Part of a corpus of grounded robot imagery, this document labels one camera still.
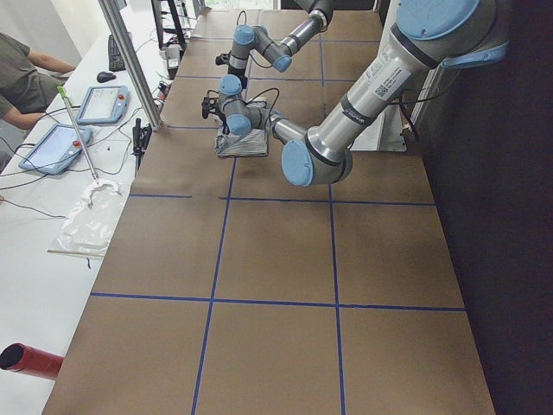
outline red cylinder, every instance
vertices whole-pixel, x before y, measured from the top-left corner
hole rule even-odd
[[[61,363],[63,357],[21,343],[8,346],[0,354],[0,368],[3,370],[51,380],[58,376]]]

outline cardboard sheet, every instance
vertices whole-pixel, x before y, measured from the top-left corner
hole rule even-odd
[[[232,39],[237,16],[211,12],[194,36]],[[282,34],[305,16],[248,23]],[[318,124],[381,30],[372,12],[336,12],[293,80],[253,68],[248,96],[278,86],[277,109]],[[218,81],[190,75],[205,44],[181,66],[44,414],[493,414],[416,149],[355,153],[331,188],[287,183],[272,138],[266,158],[220,160],[200,115]]]

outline plastic bag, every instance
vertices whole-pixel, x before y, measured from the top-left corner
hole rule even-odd
[[[112,187],[94,190],[90,207],[78,200],[48,252],[104,257],[127,197],[119,183],[119,193]]]

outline white desk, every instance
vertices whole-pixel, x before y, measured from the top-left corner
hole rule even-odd
[[[149,7],[140,4],[122,12],[127,29],[132,33],[138,59],[154,90],[166,75],[163,61],[159,57],[157,43],[147,41],[154,29],[154,20]],[[73,103],[79,104],[91,85],[97,85],[96,75],[107,70],[107,36],[100,36],[91,50],[67,81],[65,88]],[[117,78],[102,85],[126,85],[130,89],[130,103],[122,122],[141,106],[126,71],[117,72]],[[48,111],[62,108],[57,97]],[[54,115],[61,123],[71,124],[64,112]],[[135,118],[148,119],[143,111]],[[26,143],[36,143],[54,123],[51,118],[43,119],[29,133]],[[99,128],[94,141],[107,136],[116,126]],[[122,131],[131,137],[134,125],[131,120]],[[99,172],[100,177],[109,177],[123,184],[124,196],[128,196],[134,178],[135,157],[131,155],[129,139],[115,132],[104,142],[91,147],[91,158],[97,168],[114,172],[115,176]],[[10,165],[0,176],[0,188],[6,188],[40,177],[38,173],[21,171],[17,164],[20,157],[14,156]],[[71,169],[85,169],[86,160],[81,155]],[[81,173],[67,171],[60,176],[47,176],[38,182],[0,190],[7,200],[30,206],[51,214],[66,215],[79,199],[82,190],[92,182],[90,171]],[[85,307],[92,284],[101,265],[101,260],[75,258],[67,255],[47,253],[52,240],[60,231],[63,220],[49,219],[37,212],[0,204],[0,349],[14,342],[22,342],[42,348],[54,354],[65,355],[74,330]],[[36,415],[42,411],[54,386],[53,381],[32,376],[0,371],[0,413],[3,415]]]

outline keyboard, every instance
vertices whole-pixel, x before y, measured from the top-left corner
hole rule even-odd
[[[119,51],[118,45],[115,43],[115,38],[113,35],[110,35],[107,41],[107,54],[110,60],[110,71],[124,71],[124,60],[121,52]]]

